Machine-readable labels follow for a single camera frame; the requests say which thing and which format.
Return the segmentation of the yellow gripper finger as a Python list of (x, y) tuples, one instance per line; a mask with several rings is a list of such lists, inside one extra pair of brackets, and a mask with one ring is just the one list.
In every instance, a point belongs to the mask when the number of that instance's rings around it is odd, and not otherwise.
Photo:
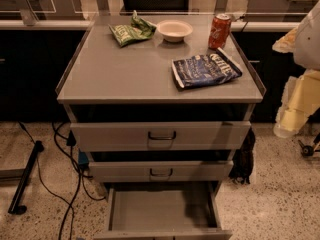
[(306, 70), (290, 76), (285, 84), (273, 132), (277, 137), (296, 135), (309, 117), (320, 108), (320, 71)]
[(290, 30), (283, 37), (278, 39), (272, 46), (272, 49), (279, 53), (293, 53), (295, 50), (297, 27)]

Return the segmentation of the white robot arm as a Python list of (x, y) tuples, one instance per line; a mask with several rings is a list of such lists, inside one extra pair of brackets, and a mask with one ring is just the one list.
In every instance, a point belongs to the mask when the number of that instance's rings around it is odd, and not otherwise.
[(285, 84), (273, 132), (280, 138), (297, 134), (320, 108), (320, 1), (300, 24), (278, 39), (272, 49), (292, 53), (305, 72)]

